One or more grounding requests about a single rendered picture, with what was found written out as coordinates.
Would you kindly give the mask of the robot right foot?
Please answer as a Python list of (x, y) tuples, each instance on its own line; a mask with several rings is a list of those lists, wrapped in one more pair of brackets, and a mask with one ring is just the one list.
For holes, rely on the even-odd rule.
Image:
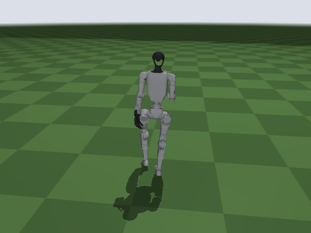
[(156, 175), (157, 175), (157, 176), (160, 176), (160, 175), (161, 175), (161, 168), (160, 168), (160, 170), (159, 170), (159, 168), (158, 168), (158, 170), (157, 170), (157, 165), (155, 166), (155, 171), (156, 171)]

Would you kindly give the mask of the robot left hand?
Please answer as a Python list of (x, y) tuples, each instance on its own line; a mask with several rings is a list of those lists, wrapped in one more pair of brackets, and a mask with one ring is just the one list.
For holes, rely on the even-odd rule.
[[(139, 114), (138, 114), (138, 111), (135, 110), (134, 111), (134, 123), (135, 123), (135, 126), (138, 127), (139, 129), (143, 129), (141, 126), (143, 126), (143, 124), (140, 122), (140, 118), (139, 118)], [(141, 125), (141, 126), (140, 126)]]

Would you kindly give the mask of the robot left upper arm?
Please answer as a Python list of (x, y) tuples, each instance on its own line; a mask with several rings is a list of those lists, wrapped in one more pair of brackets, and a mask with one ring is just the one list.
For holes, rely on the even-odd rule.
[(142, 72), (139, 75), (139, 82), (138, 82), (138, 98), (143, 98), (144, 97), (144, 87), (145, 87), (145, 80), (147, 79), (147, 73), (148, 72)]

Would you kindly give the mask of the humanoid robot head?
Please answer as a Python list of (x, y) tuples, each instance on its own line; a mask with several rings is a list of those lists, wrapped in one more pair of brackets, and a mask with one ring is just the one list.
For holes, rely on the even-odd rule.
[[(161, 72), (163, 72), (163, 71), (161, 70), (161, 66), (162, 66), (163, 63), (164, 63), (164, 54), (161, 53), (161, 52), (159, 52), (159, 51), (157, 51), (157, 52), (155, 52), (155, 53), (153, 54), (152, 59), (153, 59), (154, 64), (155, 64), (155, 69), (154, 69), (152, 72), (153, 72), (153, 73), (161, 73)], [(155, 59), (156, 59), (156, 61), (158, 61), (158, 62), (159, 62), (160, 60), (163, 60), (163, 61), (162, 61), (162, 64), (161, 64), (160, 66), (156, 65)]]

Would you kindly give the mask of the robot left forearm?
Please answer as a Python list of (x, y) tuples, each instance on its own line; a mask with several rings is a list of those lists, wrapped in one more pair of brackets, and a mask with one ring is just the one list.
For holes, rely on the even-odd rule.
[(139, 115), (141, 111), (142, 100), (143, 100), (142, 98), (138, 98), (138, 92), (137, 92), (135, 110), (138, 111)]

